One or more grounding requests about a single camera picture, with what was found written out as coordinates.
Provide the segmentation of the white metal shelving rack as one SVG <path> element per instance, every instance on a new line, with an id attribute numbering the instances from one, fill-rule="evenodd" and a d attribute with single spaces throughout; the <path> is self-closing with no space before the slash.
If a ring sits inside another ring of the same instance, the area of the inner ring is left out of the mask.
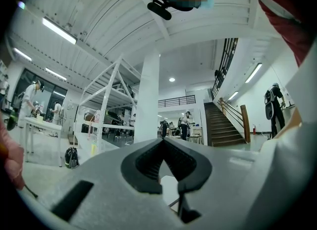
<path id="1" fill-rule="evenodd" d="M 132 87 L 140 79 L 140 73 L 120 56 L 85 87 L 73 128 L 81 157 L 91 158 L 92 143 L 98 147 L 96 155 L 127 143 L 134 130 L 129 118 L 137 106 Z M 94 122 L 97 110 L 101 111 L 99 123 Z"/>

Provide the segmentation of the black backpack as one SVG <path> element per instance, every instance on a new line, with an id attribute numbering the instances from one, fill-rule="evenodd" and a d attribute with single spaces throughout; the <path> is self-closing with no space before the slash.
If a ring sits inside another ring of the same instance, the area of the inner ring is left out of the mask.
<path id="1" fill-rule="evenodd" d="M 67 168 L 75 169 L 79 166 L 77 148 L 70 147 L 66 150 L 64 162 Z"/>

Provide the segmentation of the person's red shirt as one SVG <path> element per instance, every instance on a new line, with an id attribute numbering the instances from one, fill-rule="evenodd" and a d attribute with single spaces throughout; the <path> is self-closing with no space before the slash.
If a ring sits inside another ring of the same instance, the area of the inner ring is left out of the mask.
<path id="1" fill-rule="evenodd" d="M 317 0 L 259 0 L 259 4 L 301 66 L 317 38 Z"/>

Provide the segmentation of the black stairwell railing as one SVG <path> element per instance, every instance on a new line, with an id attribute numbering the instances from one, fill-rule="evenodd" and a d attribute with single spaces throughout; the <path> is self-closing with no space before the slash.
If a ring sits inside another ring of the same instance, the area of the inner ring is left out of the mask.
<path id="1" fill-rule="evenodd" d="M 227 72 L 230 68 L 236 47 L 238 43 L 238 38 L 227 38 L 224 39 L 224 44 L 221 53 L 221 60 L 219 68 L 216 69 L 214 76 L 215 82 L 211 89 L 211 98 L 214 100 L 218 91 L 221 88 L 221 85 L 227 75 Z"/>

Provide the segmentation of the dark wooden staircase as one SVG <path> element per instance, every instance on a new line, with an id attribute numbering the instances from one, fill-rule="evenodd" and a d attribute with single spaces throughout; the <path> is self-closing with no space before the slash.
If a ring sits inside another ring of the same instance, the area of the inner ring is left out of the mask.
<path id="1" fill-rule="evenodd" d="M 245 105 L 236 110 L 222 98 L 204 104 L 208 146 L 226 147 L 251 142 L 249 117 Z"/>

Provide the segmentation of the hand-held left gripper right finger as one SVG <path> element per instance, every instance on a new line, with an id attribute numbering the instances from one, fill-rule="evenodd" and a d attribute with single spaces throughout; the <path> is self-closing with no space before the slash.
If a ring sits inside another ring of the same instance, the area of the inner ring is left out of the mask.
<path id="1" fill-rule="evenodd" d="M 242 183 L 254 153 L 163 141 L 163 162 L 177 180 L 178 212 L 163 218 L 163 230 L 252 230 L 250 196 Z"/>

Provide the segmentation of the black mezzanine railing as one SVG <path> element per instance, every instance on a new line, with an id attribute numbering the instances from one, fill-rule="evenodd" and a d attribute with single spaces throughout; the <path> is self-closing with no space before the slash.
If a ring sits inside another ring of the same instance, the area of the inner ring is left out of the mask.
<path id="1" fill-rule="evenodd" d="M 181 105 L 188 105 L 188 104 L 195 104 L 195 103 L 196 103 L 195 95 L 188 95 L 188 96 L 159 100 L 158 108 L 181 106 Z"/>

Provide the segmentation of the white square pillar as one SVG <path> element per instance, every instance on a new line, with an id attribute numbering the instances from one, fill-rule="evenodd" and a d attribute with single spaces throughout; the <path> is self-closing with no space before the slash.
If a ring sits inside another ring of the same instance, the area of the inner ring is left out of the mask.
<path id="1" fill-rule="evenodd" d="M 157 49 L 145 55 L 136 108 L 135 143 L 157 138 L 159 63 Z"/>

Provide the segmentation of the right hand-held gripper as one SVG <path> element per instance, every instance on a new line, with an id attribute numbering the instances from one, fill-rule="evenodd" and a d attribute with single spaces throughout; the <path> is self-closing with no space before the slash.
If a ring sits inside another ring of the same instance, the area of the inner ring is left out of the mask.
<path id="1" fill-rule="evenodd" d="M 317 122 L 317 47 L 312 47 L 297 73 L 286 85 L 302 121 Z"/>

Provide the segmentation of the white desk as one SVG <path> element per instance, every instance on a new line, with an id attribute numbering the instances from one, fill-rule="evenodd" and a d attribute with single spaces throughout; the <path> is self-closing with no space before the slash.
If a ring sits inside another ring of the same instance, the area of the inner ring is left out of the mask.
<path id="1" fill-rule="evenodd" d="M 25 126 L 24 126 L 24 139 L 25 142 L 23 144 L 24 152 L 25 152 L 25 158 L 24 160 L 28 162 L 28 154 L 27 154 L 27 145 L 28 145 L 28 138 L 29 138 L 29 132 L 31 132 L 30 135 L 30 146 L 31 146 L 31 152 L 33 152 L 33 129 L 34 127 L 42 128 L 44 130 L 48 130 L 51 132 L 57 133 L 57 155 L 58 155 L 58 166 L 62 167 L 62 155 L 61 155 L 61 129 L 62 126 L 52 124 L 50 122 L 46 121 L 40 121 L 37 118 L 32 117 L 25 117 Z"/>

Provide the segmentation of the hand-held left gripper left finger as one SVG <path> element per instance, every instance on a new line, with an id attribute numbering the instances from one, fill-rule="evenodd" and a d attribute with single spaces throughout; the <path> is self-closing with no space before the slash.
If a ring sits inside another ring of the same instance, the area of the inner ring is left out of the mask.
<path id="1" fill-rule="evenodd" d="M 185 224 L 162 193 L 139 192 L 127 178 L 140 174 L 134 165 L 121 169 L 126 157 L 180 139 L 152 139 L 98 154 L 68 173 L 38 199 L 21 198 L 41 227 L 50 230 L 184 230 Z"/>

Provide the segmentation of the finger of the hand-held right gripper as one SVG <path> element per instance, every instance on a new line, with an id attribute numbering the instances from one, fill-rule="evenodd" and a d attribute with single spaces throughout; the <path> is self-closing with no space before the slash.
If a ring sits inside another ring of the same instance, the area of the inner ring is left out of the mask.
<path id="1" fill-rule="evenodd" d="M 282 230 L 311 182 L 311 124 L 263 145 L 235 200 L 236 230 Z"/>

